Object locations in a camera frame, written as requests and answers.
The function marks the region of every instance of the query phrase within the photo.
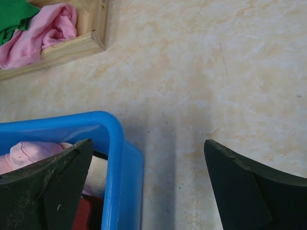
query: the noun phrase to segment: red cloth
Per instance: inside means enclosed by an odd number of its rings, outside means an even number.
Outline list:
[[[91,215],[91,204],[88,200],[81,198],[72,230],[89,230],[89,219]]]
[[[72,230],[101,230],[104,200],[82,194]]]
[[[102,209],[104,207],[104,200],[102,198],[93,195],[82,195],[86,200],[88,200],[92,207],[92,213],[90,216],[90,230],[101,230],[102,221]]]

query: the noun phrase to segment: clothing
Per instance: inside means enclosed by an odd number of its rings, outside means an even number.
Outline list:
[[[79,201],[77,214],[73,222],[72,230],[89,230],[90,215],[90,202],[84,198],[81,198]]]
[[[100,230],[104,200],[82,194],[72,230]]]
[[[44,6],[27,31],[15,31],[0,46],[0,68],[14,69],[40,61],[41,50],[77,36],[77,15],[68,3]]]
[[[52,142],[19,142],[11,148],[10,153],[0,156],[0,174],[20,169],[62,151],[60,145]]]
[[[70,143],[22,141],[11,147],[10,153],[0,156],[0,174],[53,156],[71,147]],[[106,186],[107,160],[92,156],[92,161],[84,184],[83,193],[104,197]]]
[[[0,46],[8,42],[16,29],[27,30],[39,8],[25,0],[0,0]]]

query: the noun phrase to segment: blue plastic basket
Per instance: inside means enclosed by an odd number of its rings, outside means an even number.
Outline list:
[[[56,143],[91,138],[108,155],[102,230],[141,228],[144,159],[124,138],[120,122],[102,111],[0,124],[0,155],[19,141]]]

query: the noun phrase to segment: tiled floor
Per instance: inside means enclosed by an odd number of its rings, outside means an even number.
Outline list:
[[[112,0],[107,51],[0,82],[0,121],[106,110],[145,155],[144,230],[220,230],[203,142],[307,177],[305,0]]]

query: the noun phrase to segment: pink cloth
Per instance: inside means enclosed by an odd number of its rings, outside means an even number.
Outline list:
[[[52,142],[22,141],[11,147],[10,153],[0,156],[0,174],[20,169],[63,151]]]
[[[44,6],[27,31],[14,33],[0,46],[0,68],[13,69],[40,61],[41,49],[77,36],[77,14],[68,3]]]

